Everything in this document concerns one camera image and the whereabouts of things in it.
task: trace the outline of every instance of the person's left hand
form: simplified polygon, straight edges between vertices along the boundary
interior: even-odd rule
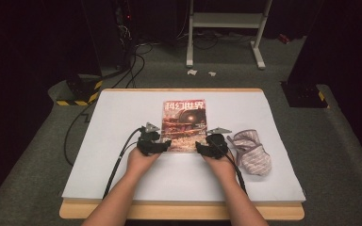
[[[151,168],[160,155],[161,153],[154,153],[145,156],[140,152],[140,149],[134,148],[128,156],[125,175],[139,179],[149,168]]]

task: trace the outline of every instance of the magazine title text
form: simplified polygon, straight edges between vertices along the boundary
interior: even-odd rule
[[[204,109],[205,103],[199,102],[167,102],[164,105],[166,110],[191,110],[191,109]]]

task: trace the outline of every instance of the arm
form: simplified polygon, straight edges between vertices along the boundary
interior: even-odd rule
[[[137,148],[132,150],[128,156],[124,176],[111,188],[82,225],[124,225],[138,181],[159,156],[159,153],[145,156]]]
[[[233,226],[268,225],[267,221],[255,208],[255,205],[240,188],[234,165],[224,156],[220,159],[203,156],[216,175],[225,194],[225,203]]]

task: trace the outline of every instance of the wooden table edge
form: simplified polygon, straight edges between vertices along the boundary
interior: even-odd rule
[[[103,91],[263,92],[263,90],[259,88],[103,89]]]
[[[63,199],[62,218],[87,218],[100,201]],[[256,202],[266,220],[300,220],[304,218],[301,202]],[[228,220],[224,202],[134,202],[129,219]]]

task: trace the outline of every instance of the forearm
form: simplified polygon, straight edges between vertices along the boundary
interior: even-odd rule
[[[90,214],[83,225],[124,225],[138,179],[124,176]]]
[[[233,226],[268,225],[234,178],[222,180],[221,184]]]

